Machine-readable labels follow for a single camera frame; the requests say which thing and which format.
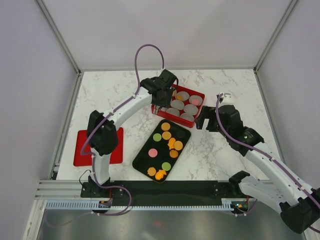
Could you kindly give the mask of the pink sandwich cookie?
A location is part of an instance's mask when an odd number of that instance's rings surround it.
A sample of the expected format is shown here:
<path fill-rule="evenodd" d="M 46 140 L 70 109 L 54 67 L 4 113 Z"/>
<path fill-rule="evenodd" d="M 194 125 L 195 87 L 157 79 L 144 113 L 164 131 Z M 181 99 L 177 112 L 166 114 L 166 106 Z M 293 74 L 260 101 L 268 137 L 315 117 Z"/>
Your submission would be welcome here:
<path fill-rule="evenodd" d="M 148 155 L 149 155 L 149 157 L 151 157 L 151 158 L 155 158 L 155 157 L 158 155 L 158 151 L 157 151 L 155 148 L 151 148 L 151 149 L 148 151 Z"/>
<path fill-rule="evenodd" d="M 193 100 L 191 101 L 191 103 L 192 103 L 193 105 L 198 105 L 198 104 L 199 104 L 199 101 L 198 101 L 197 99 L 193 99 Z"/>

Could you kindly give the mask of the orange star cookie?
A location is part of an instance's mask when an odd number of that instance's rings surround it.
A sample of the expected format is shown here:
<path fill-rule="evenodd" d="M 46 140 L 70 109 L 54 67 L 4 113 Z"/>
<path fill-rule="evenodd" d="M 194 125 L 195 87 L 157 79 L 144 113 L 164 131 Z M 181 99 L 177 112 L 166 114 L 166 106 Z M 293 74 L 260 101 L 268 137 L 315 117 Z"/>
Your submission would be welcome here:
<path fill-rule="evenodd" d="M 176 98 L 178 99 L 178 100 L 183 100 L 183 96 L 182 95 L 180 95 L 180 94 L 178 94 L 177 96 L 176 96 Z"/>

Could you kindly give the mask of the metal tweezers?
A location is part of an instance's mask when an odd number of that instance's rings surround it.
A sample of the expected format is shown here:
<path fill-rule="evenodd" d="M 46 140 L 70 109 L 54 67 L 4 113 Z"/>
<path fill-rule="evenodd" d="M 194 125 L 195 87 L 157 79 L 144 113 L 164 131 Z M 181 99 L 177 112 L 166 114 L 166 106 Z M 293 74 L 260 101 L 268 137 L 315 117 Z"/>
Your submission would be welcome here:
<path fill-rule="evenodd" d="M 162 110 L 162 107 L 161 107 L 161 106 L 154 105 L 153 114 L 154 114 L 154 115 L 158 115 L 158 114 L 159 114 L 159 111 L 161 111 L 161 110 Z"/>

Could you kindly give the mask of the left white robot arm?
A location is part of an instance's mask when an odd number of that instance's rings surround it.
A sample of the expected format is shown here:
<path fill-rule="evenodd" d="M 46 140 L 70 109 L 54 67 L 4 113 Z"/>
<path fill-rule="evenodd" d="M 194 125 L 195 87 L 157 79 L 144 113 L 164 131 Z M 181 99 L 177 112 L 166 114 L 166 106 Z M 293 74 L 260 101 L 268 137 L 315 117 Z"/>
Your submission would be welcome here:
<path fill-rule="evenodd" d="M 105 197 L 109 190 L 123 186 L 110 185 L 110 158 L 117 148 L 118 129 L 140 109 L 148 105 L 169 107 L 178 77 L 164 69 L 159 76 L 138 81 L 137 88 L 129 97 L 106 112 L 93 111 L 89 116 L 86 141 L 80 154 L 92 159 L 88 182 L 82 187 L 82 195 Z"/>

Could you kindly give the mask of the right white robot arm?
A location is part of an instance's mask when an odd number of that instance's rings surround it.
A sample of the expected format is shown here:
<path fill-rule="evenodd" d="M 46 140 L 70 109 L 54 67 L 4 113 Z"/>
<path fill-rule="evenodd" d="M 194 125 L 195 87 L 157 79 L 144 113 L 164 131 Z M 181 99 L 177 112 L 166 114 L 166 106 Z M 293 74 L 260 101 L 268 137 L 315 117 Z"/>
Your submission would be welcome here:
<path fill-rule="evenodd" d="M 249 173 L 241 171 L 232 176 L 228 191 L 233 197 L 243 194 L 253 197 L 276 211 L 282 221 L 295 233 L 306 229 L 319 233 L 313 226 L 320 219 L 320 190 L 298 177 L 278 159 L 264 138 L 253 128 L 243 124 L 233 105 L 203 106 L 195 123 L 202 129 L 222 134 L 230 147 L 256 165 L 275 188 L 259 183 Z"/>

